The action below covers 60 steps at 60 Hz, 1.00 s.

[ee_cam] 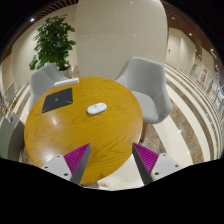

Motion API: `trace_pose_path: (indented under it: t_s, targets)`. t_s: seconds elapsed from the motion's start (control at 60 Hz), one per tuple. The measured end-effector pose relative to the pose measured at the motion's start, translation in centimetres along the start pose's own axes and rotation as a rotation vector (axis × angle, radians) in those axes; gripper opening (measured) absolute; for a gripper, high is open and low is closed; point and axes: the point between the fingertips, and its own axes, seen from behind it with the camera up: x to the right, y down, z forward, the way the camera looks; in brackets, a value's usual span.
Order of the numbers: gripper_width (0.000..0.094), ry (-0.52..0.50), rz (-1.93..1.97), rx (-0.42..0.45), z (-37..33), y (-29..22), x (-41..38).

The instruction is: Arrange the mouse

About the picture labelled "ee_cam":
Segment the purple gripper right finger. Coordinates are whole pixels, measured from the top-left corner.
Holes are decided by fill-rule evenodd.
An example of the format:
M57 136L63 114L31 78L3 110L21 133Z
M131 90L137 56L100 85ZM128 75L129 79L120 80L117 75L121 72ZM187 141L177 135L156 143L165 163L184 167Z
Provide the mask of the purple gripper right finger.
M132 144L132 154L144 185L182 169L167 153L157 154L137 143Z

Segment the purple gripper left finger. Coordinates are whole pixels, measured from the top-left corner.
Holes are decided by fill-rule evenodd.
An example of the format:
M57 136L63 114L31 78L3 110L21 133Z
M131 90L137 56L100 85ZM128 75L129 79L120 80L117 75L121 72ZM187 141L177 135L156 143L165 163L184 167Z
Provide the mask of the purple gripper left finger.
M85 144L66 155L55 155L42 169L79 185L90 155L90 144Z

